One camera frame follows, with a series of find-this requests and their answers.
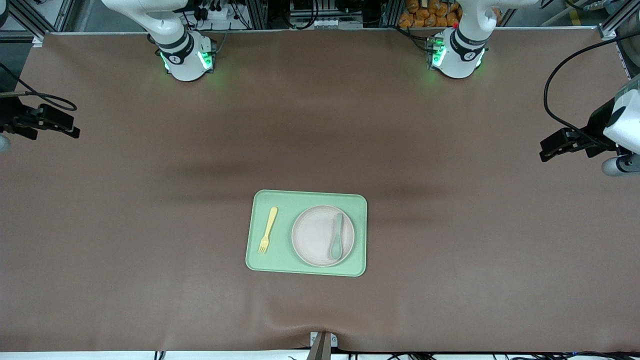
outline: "green spoon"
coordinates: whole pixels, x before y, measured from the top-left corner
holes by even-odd
[[[333,243],[331,244],[331,258],[339,260],[342,257],[342,214],[335,216],[335,227],[333,230]]]

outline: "table surface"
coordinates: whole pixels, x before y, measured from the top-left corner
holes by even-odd
[[[496,31],[453,80],[394,31],[233,34],[179,83],[144,36],[46,37],[22,77],[82,134],[0,157],[0,350],[640,350],[640,181],[538,157],[597,41]],[[583,126],[625,82],[596,49],[550,105]],[[363,195],[366,272],[249,270],[261,189]]]

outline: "pile of potatoes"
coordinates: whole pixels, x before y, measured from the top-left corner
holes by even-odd
[[[430,28],[437,26],[446,28],[448,26],[456,26],[462,19],[462,7],[460,4],[448,3],[440,0],[406,0],[406,12],[400,16],[398,26],[400,28]],[[500,10],[493,9],[498,16],[500,22]]]

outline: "green tray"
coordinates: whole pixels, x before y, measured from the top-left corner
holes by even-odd
[[[331,205],[341,209],[353,223],[355,239],[351,253],[343,261],[330,267],[307,264],[298,257],[291,242],[291,231],[298,215],[318,205]],[[278,214],[269,235],[269,248],[265,254],[258,254],[272,206],[278,208]],[[361,195],[342,193],[280,190],[257,192],[253,198],[246,266],[256,271],[353,277],[362,275],[367,267],[367,201]]]

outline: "yellow fork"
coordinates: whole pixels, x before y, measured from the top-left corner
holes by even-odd
[[[269,233],[271,232],[271,228],[273,227],[273,222],[276,220],[276,214],[278,213],[278,208],[275,206],[271,208],[269,211],[269,220],[267,221],[267,229],[264,231],[264,236],[262,240],[260,240],[260,247],[258,248],[258,254],[264,254],[267,252],[267,248],[269,247]]]

